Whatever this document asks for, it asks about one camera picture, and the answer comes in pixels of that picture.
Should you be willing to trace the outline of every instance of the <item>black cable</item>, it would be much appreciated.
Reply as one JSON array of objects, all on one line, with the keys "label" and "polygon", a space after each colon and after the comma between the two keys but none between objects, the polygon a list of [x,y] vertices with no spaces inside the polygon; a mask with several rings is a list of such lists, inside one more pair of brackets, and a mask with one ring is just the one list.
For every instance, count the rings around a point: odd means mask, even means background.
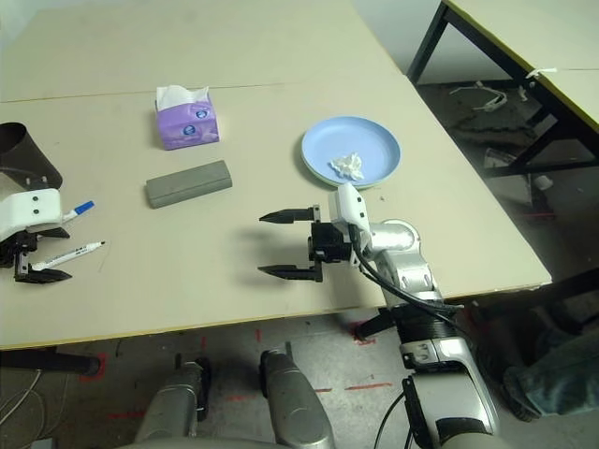
[{"label": "black cable", "polygon": [[376,432],[376,440],[374,440],[373,449],[378,448],[378,443],[381,441],[381,435],[383,435],[383,429],[385,428],[385,424],[387,423],[387,420],[389,419],[391,412],[393,412],[393,409],[395,409],[395,406],[400,403],[400,400],[403,399],[403,396],[405,396],[403,392],[399,396],[397,396],[397,398],[391,403],[391,405],[387,409],[385,416],[383,416],[383,421],[381,421],[381,425],[378,428],[378,432]]},{"label": "black cable", "polygon": [[381,276],[379,274],[379,272],[376,271],[373,267],[371,267],[371,265],[368,263],[368,261],[362,254],[362,251],[360,248],[360,242],[359,242],[359,231],[357,231],[357,227],[354,224],[349,225],[349,238],[352,242],[354,252],[356,253],[356,256],[357,256],[360,264],[377,280],[377,283],[379,283],[379,285],[383,286],[383,284],[384,284],[387,287],[386,290],[389,291],[389,293],[392,293],[396,297],[399,297],[412,305],[417,306],[417,304],[420,304],[421,306],[426,307],[429,310],[457,311],[459,309],[462,309],[462,306],[452,306],[452,305],[443,304],[443,303],[432,304],[430,302],[423,301],[423,300],[419,299],[418,297],[415,297],[414,295],[412,295],[408,292],[404,292],[402,289],[396,287],[391,282],[389,282],[387,279],[385,279],[383,276]]},{"label": "black cable", "polygon": [[403,449],[410,449],[410,446],[412,445],[412,437],[414,437],[414,433],[412,433],[412,428],[410,427],[408,429],[408,436],[405,437],[405,445],[403,446]]},{"label": "black cable", "polygon": [[[369,280],[371,280],[372,282],[376,283],[376,284],[377,284],[379,287],[381,287],[381,288],[384,288],[385,290],[387,290],[389,293],[393,293],[393,294],[395,293],[395,292],[393,292],[393,291],[389,290],[389,289],[387,288],[387,285],[386,285],[386,284],[382,284],[382,283],[380,283],[380,282],[379,282],[377,279],[375,279],[375,278],[374,278],[373,276],[371,276],[370,274],[368,274],[368,273],[365,273],[365,272],[363,272],[363,271],[362,271],[362,274],[363,274],[364,276],[366,276],[366,277],[367,277]],[[425,304],[425,305],[423,305],[423,304],[421,304],[421,303],[412,304],[412,305],[414,305],[415,307],[419,308],[419,309],[420,309],[420,310],[422,310],[423,312],[427,313],[429,316],[432,316],[433,318],[437,318],[437,319],[439,319],[439,320],[441,320],[441,321],[445,321],[445,322],[446,322],[446,323],[448,323],[449,325],[451,325],[451,326],[455,327],[455,328],[456,328],[458,331],[460,331],[462,334],[467,334],[467,332],[466,332],[464,329],[462,329],[462,328],[461,328],[461,327],[460,327],[460,326],[459,326],[459,325],[458,325],[458,324],[457,324],[455,321],[453,321],[451,318],[448,318],[448,317],[446,317],[446,316],[442,315],[442,314],[441,314],[441,313],[439,313],[438,311],[434,311],[434,310],[431,310],[431,309],[429,309],[429,308],[427,307],[428,305],[426,305],[426,304]]]},{"label": "black cable", "polygon": [[349,238],[354,247],[354,253],[356,253],[356,257],[358,258],[361,266],[363,268],[365,268],[367,271],[369,271],[369,273],[370,273],[370,275],[369,275],[368,273],[365,273],[362,271],[362,274],[364,276],[366,276],[369,280],[378,284],[381,288],[384,288],[385,290],[387,290],[389,293],[395,295],[396,297],[403,299],[408,304],[419,308],[421,311],[427,313],[429,316],[431,316],[433,318],[437,318],[437,319],[455,327],[457,330],[459,330],[460,332],[462,332],[464,334],[466,333],[453,320],[451,320],[450,318],[439,313],[439,311],[453,311],[455,309],[458,309],[456,306],[444,305],[444,307],[439,307],[439,305],[430,304],[428,302],[422,301],[421,299],[418,299],[417,297],[410,295],[409,293],[404,292],[401,289],[397,288],[395,285],[393,285],[387,279],[385,279],[383,276],[381,276],[368,263],[368,261],[366,260],[366,258],[364,257],[364,255],[362,254],[362,251],[360,249],[359,239],[357,236],[357,230],[353,224],[349,225]]},{"label": "black cable", "polygon": [[18,173],[20,175],[27,175],[27,176],[31,176],[34,177],[35,179],[39,178],[39,176],[34,173],[33,171],[29,171],[29,170],[21,170],[20,168],[13,168],[13,167],[0,167],[0,172],[11,172],[11,173]]}]

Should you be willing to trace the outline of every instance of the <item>tissue box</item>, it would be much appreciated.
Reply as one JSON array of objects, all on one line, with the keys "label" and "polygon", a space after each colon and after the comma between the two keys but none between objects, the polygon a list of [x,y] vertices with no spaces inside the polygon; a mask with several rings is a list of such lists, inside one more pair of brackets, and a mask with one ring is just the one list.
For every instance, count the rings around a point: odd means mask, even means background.
[{"label": "tissue box", "polygon": [[156,121],[166,150],[218,142],[216,114],[208,88],[192,92],[182,86],[156,89]]}]

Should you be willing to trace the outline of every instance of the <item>wall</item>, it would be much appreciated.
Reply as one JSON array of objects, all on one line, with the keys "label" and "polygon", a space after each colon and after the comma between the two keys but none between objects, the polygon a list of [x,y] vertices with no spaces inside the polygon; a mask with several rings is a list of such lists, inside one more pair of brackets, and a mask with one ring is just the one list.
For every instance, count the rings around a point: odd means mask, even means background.
[{"label": "wall", "polygon": [[[0,0],[0,50],[21,31],[39,9],[68,6],[84,1]],[[364,21],[405,73],[439,0],[352,1]],[[447,27],[430,65],[422,76],[422,82],[501,78],[507,76],[499,67],[460,33]]]},{"label": "wall", "polygon": [[[405,73],[439,0],[352,0],[393,60]],[[421,82],[499,80],[507,75],[468,39],[447,26]]]}]

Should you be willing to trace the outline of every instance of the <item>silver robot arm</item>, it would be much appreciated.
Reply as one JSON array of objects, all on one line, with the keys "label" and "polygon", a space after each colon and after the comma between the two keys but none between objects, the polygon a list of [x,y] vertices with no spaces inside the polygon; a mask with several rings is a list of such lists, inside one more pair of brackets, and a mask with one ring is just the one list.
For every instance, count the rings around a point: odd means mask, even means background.
[{"label": "silver robot arm", "polygon": [[400,336],[402,361],[413,373],[403,381],[405,408],[421,448],[506,448],[497,435],[497,412],[489,390],[459,336],[420,252],[420,236],[401,220],[371,224],[366,203],[350,184],[331,194],[331,223],[322,223],[320,208],[281,210],[261,218],[272,223],[312,220],[308,269],[281,265],[260,268],[289,280],[322,282],[322,264],[348,261],[383,287],[388,314]]},{"label": "silver robot arm", "polygon": [[[367,258],[391,284],[430,302],[443,303],[420,236],[408,223],[390,220],[371,226]],[[497,435],[497,412],[464,338],[444,321],[384,290],[398,329],[405,367],[405,407],[420,447],[445,447],[462,434]]]}]

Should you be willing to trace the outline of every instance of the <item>plate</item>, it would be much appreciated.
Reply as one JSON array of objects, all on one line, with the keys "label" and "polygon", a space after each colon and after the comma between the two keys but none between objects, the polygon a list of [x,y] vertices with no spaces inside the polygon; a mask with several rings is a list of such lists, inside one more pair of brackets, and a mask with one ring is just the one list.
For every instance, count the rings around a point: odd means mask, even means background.
[{"label": "plate", "polygon": [[[330,161],[356,152],[362,160],[363,180],[339,176]],[[361,117],[333,117],[310,128],[301,141],[301,157],[310,171],[331,185],[351,182],[371,187],[388,178],[400,164],[397,140],[378,123]]]}]

